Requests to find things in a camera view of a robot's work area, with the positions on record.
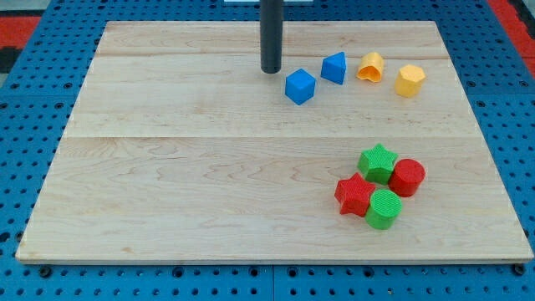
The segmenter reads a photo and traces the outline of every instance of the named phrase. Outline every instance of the wood grain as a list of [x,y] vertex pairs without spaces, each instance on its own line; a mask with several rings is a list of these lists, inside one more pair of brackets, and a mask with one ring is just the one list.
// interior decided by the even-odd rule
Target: wood grain
[[[257,23],[112,22],[17,252],[48,264],[516,263],[533,257],[430,22],[289,23],[260,72]],[[348,56],[303,106],[285,75]],[[354,71],[386,58],[380,84]],[[428,79],[395,95],[397,69]],[[385,232],[341,216],[337,180],[381,142],[427,178]]]

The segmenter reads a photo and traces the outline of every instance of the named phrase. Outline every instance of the toy block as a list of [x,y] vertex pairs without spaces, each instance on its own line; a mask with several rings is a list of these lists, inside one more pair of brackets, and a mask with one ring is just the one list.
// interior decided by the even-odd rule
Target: toy block
[[362,171],[366,181],[386,185],[394,171],[394,161],[398,154],[385,149],[380,143],[373,149],[360,154],[357,167]]
[[379,189],[371,195],[364,219],[373,228],[386,230],[392,227],[402,208],[399,196],[390,190]]
[[424,166],[412,159],[403,159],[394,166],[388,187],[398,196],[413,196],[425,178]]
[[334,196],[340,203],[340,214],[353,213],[364,217],[375,185],[365,181],[359,173],[348,180],[338,181]]
[[299,69],[286,77],[284,94],[296,105],[302,105],[314,96],[316,79],[304,69]]
[[384,67],[385,61],[380,54],[376,52],[366,54],[360,60],[356,77],[357,79],[367,79],[374,83],[379,83],[383,77]]
[[404,97],[412,97],[420,92],[424,80],[425,73],[422,68],[411,64],[403,66],[395,79],[395,92]]
[[345,53],[333,54],[324,59],[321,66],[321,77],[336,84],[343,84],[345,77]]

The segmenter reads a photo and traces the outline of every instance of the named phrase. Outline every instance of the blue pegboard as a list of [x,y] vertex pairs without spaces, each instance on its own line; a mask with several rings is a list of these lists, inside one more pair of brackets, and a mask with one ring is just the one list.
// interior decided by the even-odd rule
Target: blue pegboard
[[[108,20],[257,20],[220,0],[53,0],[0,89],[0,299],[534,299],[535,266],[40,267],[14,259]],[[535,237],[535,80],[483,1],[324,1],[287,20],[434,20]]]

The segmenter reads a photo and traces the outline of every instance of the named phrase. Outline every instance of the blue cube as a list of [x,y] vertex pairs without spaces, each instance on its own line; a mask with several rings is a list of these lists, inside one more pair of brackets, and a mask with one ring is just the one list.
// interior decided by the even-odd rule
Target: blue cube
[[324,63],[321,66],[321,77],[336,84],[343,84],[345,69],[345,53],[333,54],[324,59]]
[[297,105],[302,105],[314,96],[315,88],[316,79],[304,69],[299,69],[286,77],[284,94]]

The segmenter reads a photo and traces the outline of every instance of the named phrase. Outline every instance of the black cylinder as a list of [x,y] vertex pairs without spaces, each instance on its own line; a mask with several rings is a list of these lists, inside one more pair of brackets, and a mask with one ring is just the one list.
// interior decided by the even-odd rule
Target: black cylinder
[[260,0],[260,62],[267,74],[281,69],[283,18],[283,0]]

